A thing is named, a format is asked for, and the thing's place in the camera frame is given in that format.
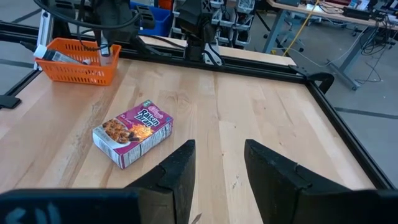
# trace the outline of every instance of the table leg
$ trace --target table leg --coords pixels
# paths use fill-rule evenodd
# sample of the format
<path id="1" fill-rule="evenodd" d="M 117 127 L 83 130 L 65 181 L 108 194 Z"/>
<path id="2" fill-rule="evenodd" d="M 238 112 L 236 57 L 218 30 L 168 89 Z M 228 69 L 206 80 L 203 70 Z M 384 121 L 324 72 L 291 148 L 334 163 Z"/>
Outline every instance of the table leg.
<path id="1" fill-rule="evenodd" d="M 359 84 L 357 81 L 353 80 L 349 76 L 347 76 L 347 73 L 351 70 L 353 64 L 355 61 L 358 59 L 358 57 L 361 55 L 362 52 L 362 44 L 366 44 L 366 42 L 370 41 L 370 38 L 372 34 L 374 33 L 375 28 L 368 28 L 360 37 L 351 52 L 348 54 L 344 62 L 341 64 L 340 67 L 337 67 L 334 63 L 329 64 L 329 67 L 333 70 L 333 74 L 342 78 L 343 81 L 345 81 L 349 87 L 351 87 L 352 90 L 357 90 L 359 87 L 361 87 L 361 84 Z"/>
<path id="2" fill-rule="evenodd" d="M 282 27 L 282 24 L 284 23 L 284 18 L 286 15 L 286 10 L 281 9 L 275 19 L 274 24 L 272 25 L 271 32 L 269 33 L 267 37 L 267 42 L 264 46 L 264 49 L 262 50 L 263 53 L 269 54 L 274 47 L 275 40 L 279 34 L 280 28 Z"/>

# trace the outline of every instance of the blue bin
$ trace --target blue bin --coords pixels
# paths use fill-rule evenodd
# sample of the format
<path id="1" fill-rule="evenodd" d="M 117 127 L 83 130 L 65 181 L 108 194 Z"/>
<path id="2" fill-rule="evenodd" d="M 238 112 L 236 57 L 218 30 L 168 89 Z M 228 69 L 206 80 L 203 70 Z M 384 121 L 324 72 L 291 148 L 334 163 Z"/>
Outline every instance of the blue bin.
<path id="1" fill-rule="evenodd" d="M 134 9 L 134 7 L 145 6 L 144 4 L 139 4 L 136 2 L 130 2 L 130 9 Z M 157 7 L 149 6 L 149 9 L 152 11 L 155 17 L 155 28 L 154 29 L 144 29 L 140 30 L 140 34 L 149 34 L 149 35 L 158 35 L 162 37 L 168 37 L 170 28 L 171 28 L 171 11 L 168 9 L 160 9 Z"/>

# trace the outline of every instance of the cereal box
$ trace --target cereal box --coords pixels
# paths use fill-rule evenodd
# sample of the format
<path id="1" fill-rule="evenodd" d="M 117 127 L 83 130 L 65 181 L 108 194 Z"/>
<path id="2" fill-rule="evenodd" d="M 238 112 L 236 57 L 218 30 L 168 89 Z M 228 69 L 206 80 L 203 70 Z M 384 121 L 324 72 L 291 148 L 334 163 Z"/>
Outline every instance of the cereal box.
<path id="1" fill-rule="evenodd" d="M 173 118 L 147 100 L 95 128 L 93 140 L 124 169 L 170 136 L 172 127 Z"/>

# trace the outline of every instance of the plastic basket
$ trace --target plastic basket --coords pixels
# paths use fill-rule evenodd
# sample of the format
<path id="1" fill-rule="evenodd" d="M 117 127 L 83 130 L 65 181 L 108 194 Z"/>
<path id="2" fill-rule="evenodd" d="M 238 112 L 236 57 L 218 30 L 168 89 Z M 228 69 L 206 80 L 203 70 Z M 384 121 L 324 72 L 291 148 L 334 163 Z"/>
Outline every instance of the plastic basket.
<path id="1" fill-rule="evenodd" d="M 83 41 L 88 47 L 97 47 L 96 42 Z M 118 67 L 120 45 L 113 45 L 113 61 L 111 65 L 101 66 L 97 51 L 87 51 L 79 43 L 79 40 L 63 38 L 54 39 L 48 46 L 77 60 L 90 59 L 90 65 L 75 63 L 53 62 L 36 58 L 35 61 L 43 68 L 43 71 L 53 81 L 85 83 L 94 85 L 110 85 Z"/>
<path id="2" fill-rule="evenodd" d="M 139 4 L 131 1 L 130 9 L 134 9 L 136 5 L 145 6 L 144 4 Z M 148 7 L 155 17 L 155 28 L 143 29 L 140 30 L 138 33 L 167 37 L 169 35 L 170 25 L 171 25 L 171 14 L 172 14 L 171 11 L 169 9 L 159 9 L 157 7 L 152 7 L 152 6 Z"/>

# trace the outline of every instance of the black metal frame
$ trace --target black metal frame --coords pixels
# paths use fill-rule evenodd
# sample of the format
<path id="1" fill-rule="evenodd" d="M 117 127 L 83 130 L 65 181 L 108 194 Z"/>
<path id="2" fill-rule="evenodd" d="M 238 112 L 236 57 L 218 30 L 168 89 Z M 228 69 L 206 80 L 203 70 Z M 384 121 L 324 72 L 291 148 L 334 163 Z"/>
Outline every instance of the black metal frame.
<path id="1" fill-rule="evenodd" d="M 23 40 L 35 44 L 38 33 L 39 29 L 36 27 L 0 22 L 0 40 L 3 41 L 19 42 L 20 40 Z M 69 38 L 76 39 L 76 36 L 72 34 Z M 93 37 L 88 36 L 84 36 L 84 39 L 94 40 Z M 155 55 L 139 54 L 127 42 L 117 42 L 117 44 L 122 46 L 122 51 L 120 53 L 121 58 L 165 63 L 168 65 L 198 68 L 214 72 L 226 72 L 305 85 L 375 187 L 378 189 L 395 189 L 392 182 L 387 178 L 385 173 L 383 173 L 381 168 L 359 142 L 358 138 L 353 134 L 352 130 L 350 130 L 334 107 L 332 107 L 331 103 L 326 99 L 325 93 L 333 83 L 333 76 L 328 74 L 317 74 L 312 76 L 298 75 L 298 72 L 303 72 L 295 67 L 227 56 L 223 57 L 225 60 L 224 67 L 214 67 L 205 63 L 189 62 L 184 60 L 182 49 L 150 45 L 159 52 L 169 53 L 172 55 L 172 57 L 159 57 Z M 9 91 L 10 94 L 15 96 L 32 79 L 34 79 L 38 73 L 38 71 L 32 71 L 31 74 L 27 76 L 29 78 L 21 81 L 13 90 Z M 320 86 L 316 85 L 315 81 L 321 81 Z"/>

